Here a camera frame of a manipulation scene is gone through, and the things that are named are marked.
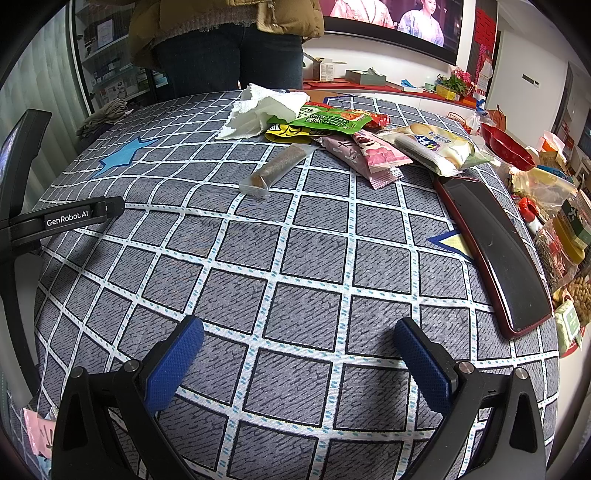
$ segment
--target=brown jacket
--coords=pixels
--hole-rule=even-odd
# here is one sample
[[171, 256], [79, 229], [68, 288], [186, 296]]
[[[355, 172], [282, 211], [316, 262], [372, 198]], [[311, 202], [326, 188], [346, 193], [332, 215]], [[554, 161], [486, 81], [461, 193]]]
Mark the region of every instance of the brown jacket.
[[[93, 0], [106, 5], [127, 5], [134, 0]], [[151, 52], [155, 38], [185, 22], [216, 9], [257, 5], [256, 26], [263, 32], [317, 38], [324, 34], [319, 0], [138, 0], [129, 26], [132, 61], [157, 68]]]

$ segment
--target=tablecloth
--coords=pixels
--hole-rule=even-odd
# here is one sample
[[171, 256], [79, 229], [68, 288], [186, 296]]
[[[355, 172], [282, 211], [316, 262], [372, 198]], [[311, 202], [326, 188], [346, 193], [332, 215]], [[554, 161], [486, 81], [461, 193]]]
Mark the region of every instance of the tablecloth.
[[[108, 227], [43, 246], [35, 302], [43, 388], [33, 407], [57, 411], [71, 368], [117, 369], [195, 314], [204, 345], [159, 422], [198, 478], [399, 478], [441, 420], [392, 344], [396, 321], [410, 315], [456, 359], [487, 372], [528, 370], [548, 456], [558, 396], [553, 322], [515, 341], [500, 335], [476, 267], [428, 240], [454, 228], [431, 174], [405, 166], [403, 181], [376, 191], [321, 149], [268, 200], [245, 197], [238, 183], [285, 145], [263, 136], [215, 140], [238, 96], [198, 95], [130, 115], [39, 201], [121, 195], [126, 210]], [[358, 96], [329, 102], [465, 136], [456, 122], [410, 106]], [[113, 160], [138, 137], [156, 141]], [[465, 175], [488, 185], [543, 276], [491, 167]], [[487, 415], [475, 419], [448, 478], [467, 468]], [[125, 425], [112, 417], [145, 476]], [[13, 409], [11, 420], [27, 450], [20, 413]]]

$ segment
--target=curtain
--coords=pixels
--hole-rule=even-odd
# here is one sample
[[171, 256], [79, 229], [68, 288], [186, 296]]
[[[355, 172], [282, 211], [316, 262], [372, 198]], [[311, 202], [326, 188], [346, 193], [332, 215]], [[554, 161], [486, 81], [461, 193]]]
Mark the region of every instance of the curtain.
[[0, 142], [27, 108], [52, 113], [39, 156], [31, 166], [23, 212], [33, 208], [76, 158], [76, 129], [89, 114], [72, 64], [67, 8], [37, 33], [0, 90]]

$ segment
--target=pink package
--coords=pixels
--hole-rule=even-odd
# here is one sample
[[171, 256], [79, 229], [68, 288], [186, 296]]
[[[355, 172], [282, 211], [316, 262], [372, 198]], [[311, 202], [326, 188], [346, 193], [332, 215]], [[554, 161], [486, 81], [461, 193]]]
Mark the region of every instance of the pink package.
[[43, 419], [38, 413], [27, 410], [26, 408], [23, 408], [22, 411], [25, 415], [27, 435], [33, 454], [43, 455], [45, 458], [50, 459], [56, 421]]
[[376, 173], [369, 171], [369, 166], [358, 144], [347, 135], [329, 135], [322, 137], [321, 142], [324, 148], [334, 154], [337, 158], [343, 160], [347, 165], [354, 168], [355, 171], [369, 180], [371, 186], [378, 190], [402, 178], [400, 169], [393, 167], [381, 170]]
[[371, 173], [413, 162], [400, 150], [366, 130], [360, 130], [352, 137], [361, 149]]

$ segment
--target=jeans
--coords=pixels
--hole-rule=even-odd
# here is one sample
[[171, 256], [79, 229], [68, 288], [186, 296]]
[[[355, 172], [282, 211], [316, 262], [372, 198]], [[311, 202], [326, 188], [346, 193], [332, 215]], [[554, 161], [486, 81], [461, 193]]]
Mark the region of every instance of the jeans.
[[275, 35], [223, 24], [159, 43], [154, 53], [176, 97], [236, 90], [256, 83], [266, 88], [301, 89], [303, 52], [299, 35]]

